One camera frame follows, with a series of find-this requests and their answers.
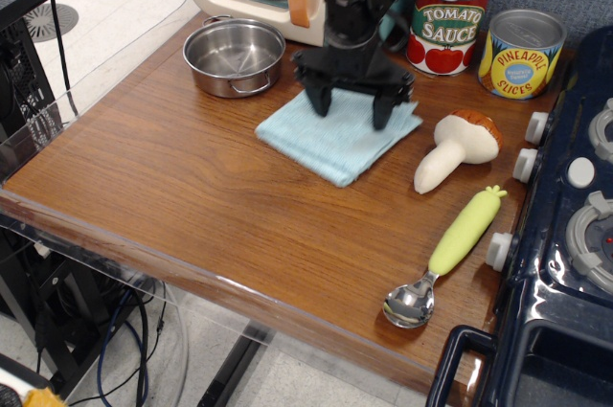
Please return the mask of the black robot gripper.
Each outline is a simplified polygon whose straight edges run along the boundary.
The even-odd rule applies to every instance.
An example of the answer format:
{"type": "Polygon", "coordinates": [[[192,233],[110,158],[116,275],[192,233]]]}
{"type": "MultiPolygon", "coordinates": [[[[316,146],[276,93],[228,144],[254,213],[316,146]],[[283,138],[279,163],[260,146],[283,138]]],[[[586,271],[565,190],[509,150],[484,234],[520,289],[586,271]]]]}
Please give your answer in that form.
{"type": "Polygon", "coordinates": [[[376,25],[355,36],[328,22],[324,26],[324,45],[299,50],[291,60],[296,80],[304,86],[320,117],[328,115],[335,87],[374,96],[375,130],[386,127],[395,105],[412,100],[414,76],[385,54],[376,25]]]}

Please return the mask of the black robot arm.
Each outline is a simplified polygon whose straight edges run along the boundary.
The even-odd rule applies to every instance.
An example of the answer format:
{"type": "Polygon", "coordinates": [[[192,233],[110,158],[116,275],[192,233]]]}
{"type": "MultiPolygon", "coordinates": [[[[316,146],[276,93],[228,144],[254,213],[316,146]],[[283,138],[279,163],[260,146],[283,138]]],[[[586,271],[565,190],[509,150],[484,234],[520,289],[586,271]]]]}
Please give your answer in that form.
{"type": "Polygon", "coordinates": [[[411,100],[414,77],[383,49],[379,24],[396,0],[325,0],[324,46],[292,55],[295,78],[325,117],[332,90],[374,97],[373,125],[382,130],[394,108],[411,100]]]}

